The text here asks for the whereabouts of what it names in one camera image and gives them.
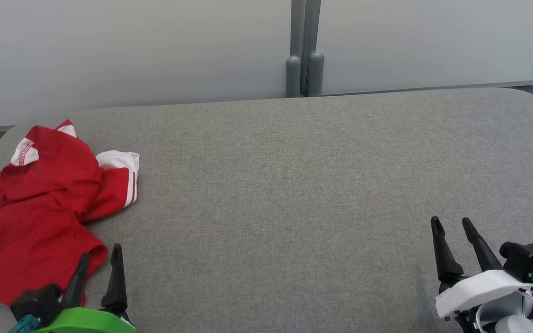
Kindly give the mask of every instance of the green plastic part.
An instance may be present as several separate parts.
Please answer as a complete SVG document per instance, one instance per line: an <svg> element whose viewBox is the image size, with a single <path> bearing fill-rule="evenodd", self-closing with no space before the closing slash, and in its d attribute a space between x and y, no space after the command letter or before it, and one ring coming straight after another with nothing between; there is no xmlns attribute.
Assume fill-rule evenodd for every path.
<svg viewBox="0 0 533 333"><path fill-rule="evenodd" d="M48 327L34 333L135 333L135 327L111 314L93 308L68 308Z"/></svg>

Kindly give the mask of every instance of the white board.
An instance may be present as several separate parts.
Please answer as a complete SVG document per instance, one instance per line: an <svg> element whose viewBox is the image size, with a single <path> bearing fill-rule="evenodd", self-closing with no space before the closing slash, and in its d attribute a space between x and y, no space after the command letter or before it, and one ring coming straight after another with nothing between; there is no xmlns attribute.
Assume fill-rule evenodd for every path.
<svg viewBox="0 0 533 333"><path fill-rule="evenodd" d="M322 0L322 93L533 80L533 1Z"/></svg>
<svg viewBox="0 0 533 333"><path fill-rule="evenodd" d="M0 126L285 95L289 0L0 0Z"/></svg>

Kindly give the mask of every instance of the red garment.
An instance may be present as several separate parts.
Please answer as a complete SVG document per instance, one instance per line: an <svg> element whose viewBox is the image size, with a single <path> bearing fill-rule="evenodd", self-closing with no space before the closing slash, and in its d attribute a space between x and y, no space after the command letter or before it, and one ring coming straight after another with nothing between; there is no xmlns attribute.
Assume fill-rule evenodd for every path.
<svg viewBox="0 0 533 333"><path fill-rule="evenodd" d="M66 289L84 252L91 276L108 250L82 224L134 202L138 169L136 153L94 156L69 120L28 131L0 171L0 302L49 283Z"/></svg>

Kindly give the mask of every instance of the gray table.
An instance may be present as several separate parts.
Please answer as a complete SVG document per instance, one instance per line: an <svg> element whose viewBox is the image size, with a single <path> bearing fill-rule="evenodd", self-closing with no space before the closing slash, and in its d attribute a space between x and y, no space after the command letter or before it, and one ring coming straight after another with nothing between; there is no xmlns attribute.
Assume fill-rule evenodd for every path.
<svg viewBox="0 0 533 333"><path fill-rule="evenodd" d="M455 89L70 114L93 153L141 154L138 201L90 225L123 245L140 332L459 332L436 318L429 219L480 272L533 242L533 96ZM61 118L38 122L55 126ZM0 169L33 124L0 141ZM87 306L106 290L106 263ZM13 324L0 305L0 333Z"/></svg>

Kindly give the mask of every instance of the robotic arm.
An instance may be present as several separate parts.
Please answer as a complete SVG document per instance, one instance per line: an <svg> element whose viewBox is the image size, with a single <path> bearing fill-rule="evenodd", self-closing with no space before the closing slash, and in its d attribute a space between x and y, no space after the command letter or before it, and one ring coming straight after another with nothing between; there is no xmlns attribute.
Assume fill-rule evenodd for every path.
<svg viewBox="0 0 533 333"><path fill-rule="evenodd" d="M471 277L453 258L439 218L431 219L438 316L456 320L464 333L533 333L533 244L503 244L503 266L470 219L463 218L462 225L482 270Z"/></svg>

